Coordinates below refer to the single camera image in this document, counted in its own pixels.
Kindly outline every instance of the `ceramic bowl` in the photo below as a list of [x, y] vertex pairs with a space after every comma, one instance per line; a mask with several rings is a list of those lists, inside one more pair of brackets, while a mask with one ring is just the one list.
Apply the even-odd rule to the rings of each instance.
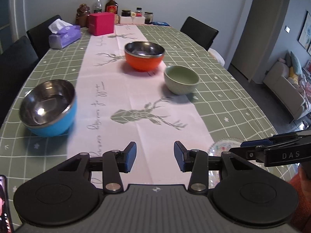
[[200, 77], [190, 68], [171, 65], [165, 68], [164, 80], [168, 89], [174, 94], [185, 95], [195, 90]]
[[66, 80], [51, 80], [26, 94], [19, 115], [32, 133], [40, 137], [54, 137], [72, 125], [76, 112], [74, 86]]
[[140, 72], [149, 72], [158, 67], [164, 57], [162, 46], [145, 41], [130, 42], [125, 45], [127, 63]]

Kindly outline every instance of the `orange bowl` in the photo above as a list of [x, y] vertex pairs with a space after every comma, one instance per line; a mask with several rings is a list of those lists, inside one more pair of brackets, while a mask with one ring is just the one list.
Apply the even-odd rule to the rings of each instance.
[[145, 41], [130, 42], [125, 45], [126, 62], [140, 72], [152, 71], [163, 60], [165, 50], [162, 46]]

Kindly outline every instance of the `purple tissue package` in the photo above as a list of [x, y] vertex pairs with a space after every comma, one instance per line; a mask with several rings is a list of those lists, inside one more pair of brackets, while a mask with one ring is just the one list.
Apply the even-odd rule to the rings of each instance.
[[57, 33], [49, 35], [49, 44], [53, 49], [63, 49], [79, 38], [81, 38], [80, 26], [66, 26]]

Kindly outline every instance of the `gray ribbed plate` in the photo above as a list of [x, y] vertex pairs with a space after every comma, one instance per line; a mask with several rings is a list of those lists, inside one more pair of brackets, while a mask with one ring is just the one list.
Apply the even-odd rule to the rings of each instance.
[[90, 217], [60, 228], [23, 225], [17, 233], [225, 233], [298, 232], [284, 224], [272, 229], [236, 225], [212, 207], [207, 197], [192, 195], [183, 185], [130, 185], [122, 194], [108, 195]]

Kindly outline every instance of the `black robotic device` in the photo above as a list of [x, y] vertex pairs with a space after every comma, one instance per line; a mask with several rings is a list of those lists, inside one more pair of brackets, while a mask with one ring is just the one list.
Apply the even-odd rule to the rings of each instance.
[[[131, 170], [134, 142], [102, 157], [82, 152], [17, 189], [14, 206], [23, 223], [17, 232], [298, 232], [288, 224], [298, 205], [296, 190], [247, 160], [266, 166], [308, 161], [309, 133], [244, 142], [220, 157], [187, 150], [176, 141], [180, 170], [192, 172], [187, 190], [184, 185], [130, 184], [124, 191], [119, 173]], [[279, 161], [297, 151], [303, 157]], [[208, 189], [209, 170], [219, 171], [214, 189]], [[93, 171], [102, 171], [103, 189], [90, 182]]]

